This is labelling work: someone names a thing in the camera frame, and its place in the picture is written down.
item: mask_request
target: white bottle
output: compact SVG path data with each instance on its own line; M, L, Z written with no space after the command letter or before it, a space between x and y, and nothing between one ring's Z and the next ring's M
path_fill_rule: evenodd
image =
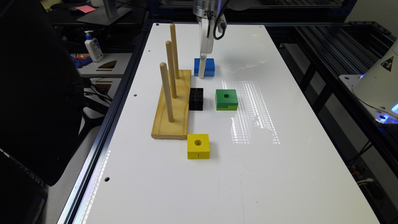
M87 40L85 41L85 45L88 53L90 54L91 59L93 59L93 62L100 62L102 58L104 58L104 55L102 54L102 50L98 43L98 40L91 36L90 33L93 32L92 30L88 30L85 32L87 38Z

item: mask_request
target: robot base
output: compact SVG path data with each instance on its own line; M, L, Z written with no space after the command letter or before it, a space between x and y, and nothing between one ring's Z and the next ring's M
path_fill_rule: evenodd
M361 75L340 75L339 79L346 85L350 92L353 92L353 85L359 82ZM372 115L372 117L381 124L398 124L398 118L395 118L391 114L388 114L382 110L378 110L367 104L359 101L367 109L367 111Z

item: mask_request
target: workbench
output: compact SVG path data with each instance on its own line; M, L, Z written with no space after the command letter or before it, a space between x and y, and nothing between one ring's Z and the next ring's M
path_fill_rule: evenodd
M179 67L193 72L199 27L176 28ZM210 159L188 160L186 141L152 139L170 31L148 29L61 221L378 223L264 26L228 26L209 55L215 77L192 76L204 106L190 111L188 134L209 134ZM216 89L235 89L238 110L216 111Z

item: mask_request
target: wooden base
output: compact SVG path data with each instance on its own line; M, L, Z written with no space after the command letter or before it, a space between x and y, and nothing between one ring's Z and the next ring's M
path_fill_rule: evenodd
M175 80L177 97L172 98L174 122L167 118L164 91L160 92L157 104L152 138L154 139L187 139L189 92L191 89L191 70L180 70L180 78Z

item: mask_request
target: blue light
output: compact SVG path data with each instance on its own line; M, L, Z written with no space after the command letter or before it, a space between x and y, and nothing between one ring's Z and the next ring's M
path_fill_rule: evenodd
M382 122L382 123L384 123L385 121L387 121L387 119L388 119L388 116L385 116L385 118L384 119L380 119L380 122Z
M398 104L396 104L391 110L392 112L397 113L396 111L398 110Z

